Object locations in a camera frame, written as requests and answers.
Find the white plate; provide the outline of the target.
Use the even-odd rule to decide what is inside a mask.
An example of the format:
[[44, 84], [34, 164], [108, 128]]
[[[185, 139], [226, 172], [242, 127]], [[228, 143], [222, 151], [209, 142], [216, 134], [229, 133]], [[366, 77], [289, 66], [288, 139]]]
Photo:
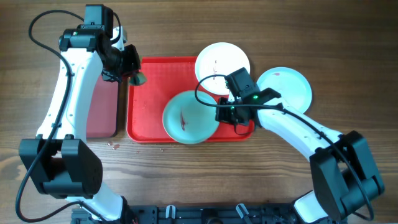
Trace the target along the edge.
[[[195, 62], [195, 75], [201, 81], [210, 75], [229, 75], [243, 67], [250, 73], [250, 62], [242, 49], [227, 42], [217, 42], [199, 53]], [[215, 95], [229, 94], [223, 77], [207, 78], [201, 86]]]

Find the green yellow sponge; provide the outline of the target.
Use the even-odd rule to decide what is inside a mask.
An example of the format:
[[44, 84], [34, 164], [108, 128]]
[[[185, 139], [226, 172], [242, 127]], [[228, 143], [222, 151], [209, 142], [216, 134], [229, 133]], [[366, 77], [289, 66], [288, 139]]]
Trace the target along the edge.
[[130, 77], [129, 85], [141, 86], [141, 85], [145, 84], [146, 81], [147, 81], [146, 76], [142, 72], [138, 72]]

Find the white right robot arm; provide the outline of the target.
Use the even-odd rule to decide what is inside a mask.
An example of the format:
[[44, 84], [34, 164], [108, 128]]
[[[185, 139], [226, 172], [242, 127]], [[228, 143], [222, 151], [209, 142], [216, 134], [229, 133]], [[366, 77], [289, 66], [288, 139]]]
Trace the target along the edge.
[[252, 120], [309, 161], [313, 189], [293, 203], [301, 222], [341, 222], [350, 215], [374, 220], [371, 200], [383, 194], [385, 186], [367, 140], [357, 131], [342, 134], [327, 128], [274, 96], [234, 102], [221, 98], [216, 117], [231, 124]]

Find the light blue plate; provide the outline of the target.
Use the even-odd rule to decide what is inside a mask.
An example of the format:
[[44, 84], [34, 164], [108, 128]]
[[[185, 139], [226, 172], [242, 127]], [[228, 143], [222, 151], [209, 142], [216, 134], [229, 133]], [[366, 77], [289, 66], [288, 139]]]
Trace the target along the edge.
[[257, 80], [260, 90], [271, 88], [296, 110], [305, 113], [312, 104], [313, 93], [308, 80], [288, 67], [275, 67], [265, 71]]
[[209, 139], [218, 129], [215, 99], [202, 91], [184, 91], [165, 106], [162, 124], [165, 132], [182, 144], [198, 144]]

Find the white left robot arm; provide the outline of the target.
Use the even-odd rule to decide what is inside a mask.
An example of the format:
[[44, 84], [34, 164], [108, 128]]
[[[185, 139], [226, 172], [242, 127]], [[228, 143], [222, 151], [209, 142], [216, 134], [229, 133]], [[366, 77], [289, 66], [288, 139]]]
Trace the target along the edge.
[[118, 79], [139, 69], [139, 57], [122, 27], [83, 25], [60, 38], [60, 71], [35, 138], [24, 139], [19, 156], [25, 180], [68, 206], [79, 205], [100, 223], [136, 223], [127, 200], [103, 182], [103, 166], [87, 146], [86, 125], [96, 82], [104, 73]]

